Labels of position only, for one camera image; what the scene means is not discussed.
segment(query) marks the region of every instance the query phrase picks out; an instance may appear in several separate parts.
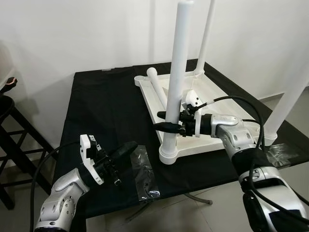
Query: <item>white pipe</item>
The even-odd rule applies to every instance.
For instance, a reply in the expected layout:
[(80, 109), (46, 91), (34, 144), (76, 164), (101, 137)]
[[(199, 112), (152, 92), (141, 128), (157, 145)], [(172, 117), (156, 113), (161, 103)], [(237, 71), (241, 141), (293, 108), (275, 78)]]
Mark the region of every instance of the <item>white pipe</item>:
[(303, 67), (297, 67), (297, 70), (299, 70), (300, 73), (298, 73), (298, 75), (294, 75), (291, 78), (290, 89), (287, 90), (281, 97), (276, 108), (271, 113), (264, 125), (266, 146), (272, 145), (272, 143), (276, 140), (277, 130), (309, 82), (309, 69), (307, 64), (303, 64)]
[[(174, 35), (173, 55), (170, 68), (169, 94), (166, 111), (166, 122), (179, 122), (180, 104), (183, 93), (183, 80), (188, 57), (190, 9), (193, 1), (181, 1), (177, 7), (176, 28)], [(165, 164), (169, 158), (177, 155), (176, 148), (177, 134), (164, 133), (163, 143), (160, 146), (160, 159)]]
[(165, 95), (163, 88), (159, 84), (158, 73), (157, 73), (156, 69), (153, 68), (153, 67), (147, 69), (147, 76), (150, 78), (151, 83), (153, 84), (154, 89), (155, 89), (155, 91), (156, 91), (156, 93), (157, 93), (157, 95), (158, 95), (158, 97), (161, 101), (161, 104), (163, 105), (164, 109), (166, 110), (168, 99)]
[(195, 75), (204, 73), (204, 64), (206, 60), (206, 45), (207, 45), (207, 40), (208, 40), (208, 34), (209, 34), (210, 27), (211, 27), (212, 20), (213, 20), (213, 12), (214, 12), (214, 0), (211, 0), (211, 3), (209, 5), (207, 19), (206, 19), (206, 25), (205, 25), (202, 45), (201, 45), (201, 49), (199, 51), (199, 56), (197, 60), (197, 67), (194, 70)]

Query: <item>chair leg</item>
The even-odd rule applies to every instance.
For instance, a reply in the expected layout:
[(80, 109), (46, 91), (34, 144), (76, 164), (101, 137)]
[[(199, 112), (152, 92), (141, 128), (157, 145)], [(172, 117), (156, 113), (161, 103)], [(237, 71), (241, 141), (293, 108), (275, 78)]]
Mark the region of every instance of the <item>chair leg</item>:
[[(14, 140), (7, 134), (5, 129), (0, 126), (0, 146), (8, 157), (19, 167), (24, 168), (27, 173), (32, 177), (36, 171), (36, 167), (29, 160), (29, 158), (23, 153), (23, 151), (16, 145)], [(41, 173), (37, 176), (37, 182), (42, 189), (49, 195), (51, 193), (52, 186), (43, 177)]]
[[(16, 109), (11, 111), (11, 116), (43, 147), (47, 152), (51, 152), (53, 147), (41, 136), (41, 134), (28, 122), (28, 120)], [(53, 154), (57, 160), (58, 153)]]
[(5, 191), (4, 187), (1, 184), (0, 184), (0, 199), (2, 200), (7, 209), (14, 209), (15, 206), (14, 202), (12, 201), (12, 199), (7, 194), (7, 192)]

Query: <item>tiled floor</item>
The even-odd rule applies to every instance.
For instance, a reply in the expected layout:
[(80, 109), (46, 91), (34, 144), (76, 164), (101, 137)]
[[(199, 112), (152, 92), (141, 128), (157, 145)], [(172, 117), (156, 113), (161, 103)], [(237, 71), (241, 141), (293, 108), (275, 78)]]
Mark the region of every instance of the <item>tiled floor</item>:
[[(278, 100), (265, 102), (273, 108)], [(289, 114), (288, 120), (309, 137), (309, 90)], [(51, 168), (46, 167), (46, 174)], [(301, 195), (309, 199), (309, 163), (280, 170), (283, 178)], [(0, 203), (0, 231), (19, 232), (28, 230), (29, 185), (8, 189), (15, 199), (15, 209), (6, 210)], [(242, 192), (238, 182), (193, 193), (213, 200), (213, 205), (205, 205), (188, 199), (184, 195), (154, 202), (139, 217), (131, 222), (125, 219), (139, 207), (113, 212), (87, 220), (88, 232), (250, 232), (247, 215), (242, 203)], [(47, 197), (36, 188), (35, 218), (42, 202)]]

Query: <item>black tablecloth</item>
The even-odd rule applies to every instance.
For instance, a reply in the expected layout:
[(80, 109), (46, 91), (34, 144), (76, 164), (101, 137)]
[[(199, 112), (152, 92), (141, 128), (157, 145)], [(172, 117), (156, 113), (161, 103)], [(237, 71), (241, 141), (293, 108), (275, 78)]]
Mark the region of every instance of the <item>black tablecloth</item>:
[[(187, 71), (192, 71), (196, 60), (189, 60)], [(224, 150), (178, 158), (173, 165), (159, 161), (159, 140), (153, 129), (140, 88), (134, 85), (136, 75), (146, 75), (149, 67), (158, 74), (170, 72), (170, 63), (116, 68), (110, 71), (77, 72), (74, 76), (71, 98), (61, 144), (79, 140), (80, 134), (92, 134), (107, 151), (123, 142), (135, 140), (145, 145), (162, 198), (237, 180), (236, 172)], [(228, 95), (247, 98), (261, 112), (264, 120), (271, 110), (256, 98), (205, 63), (205, 74)], [(250, 115), (254, 111), (238, 102)], [(298, 150), (300, 156), (290, 160), (292, 165), (309, 160), (309, 138), (284, 122), (275, 142), (286, 143)], [(62, 149), (59, 153), (54, 180), (82, 162), (79, 145)], [(84, 195), (78, 203), (78, 215), (94, 217), (139, 203), (129, 157), (120, 167), (123, 186), (104, 183)]]

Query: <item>clear plastic bag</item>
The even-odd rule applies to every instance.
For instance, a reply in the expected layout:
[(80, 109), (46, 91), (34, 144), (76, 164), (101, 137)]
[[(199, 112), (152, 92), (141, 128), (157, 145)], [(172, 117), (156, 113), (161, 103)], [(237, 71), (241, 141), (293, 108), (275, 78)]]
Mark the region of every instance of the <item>clear plastic bag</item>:
[(139, 145), (130, 155), (130, 158), (139, 201), (159, 198), (160, 192), (148, 159), (146, 147)]
[(289, 159), (299, 156), (297, 152), (287, 144), (276, 144), (268, 148), (267, 159), (276, 168), (290, 166)]

